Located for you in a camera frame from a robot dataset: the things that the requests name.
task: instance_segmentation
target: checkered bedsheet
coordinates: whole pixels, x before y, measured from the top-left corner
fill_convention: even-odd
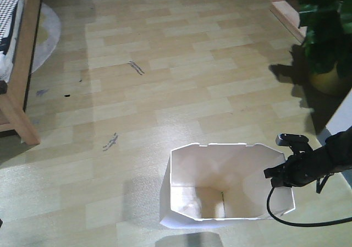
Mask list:
[[[0,43],[18,0],[0,0]]]

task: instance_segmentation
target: yellow flower pot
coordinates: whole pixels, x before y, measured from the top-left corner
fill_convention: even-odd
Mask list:
[[[309,81],[314,88],[330,96],[345,96],[352,87],[352,75],[339,78],[336,65],[328,73],[310,73]]]

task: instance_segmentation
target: white rug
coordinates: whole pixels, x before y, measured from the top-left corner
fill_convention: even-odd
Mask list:
[[[61,23],[56,13],[42,3],[32,73],[44,64],[60,39]]]

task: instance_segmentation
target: bed leg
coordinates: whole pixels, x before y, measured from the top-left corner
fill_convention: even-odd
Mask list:
[[[40,137],[37,130],[11,92],[8,91],[6,94],[0,95],[0,103],[2,113],[25,143],[28,145],[39,144]]]

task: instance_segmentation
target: black wire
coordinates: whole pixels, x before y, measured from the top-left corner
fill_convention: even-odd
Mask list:
[[[276,217],[270,210],[270,198],[271,195],[273,194],[275,188],[272,188],[269,195],[268,195],[268,199],[266,200],[266,209],[269,212],[270,216],[272,216],[273,219],[275,219],[276,221],[285,224],[285,225],[289,225],[289,226],[294,226],[294,227],[324,227],[324,226],[331,226],[331,225],[336,225],[336,224],[342,224],[342,223],[346,223],[346,222],[350,222],[352,221],[352,217],[349,218],[343,218],[343,219],[337,219],[335,221],[327,221],[327,222],[318,222],[318,223],[294,223],[294,222],[289,222],[289,221],[284,221],[278,217]]]

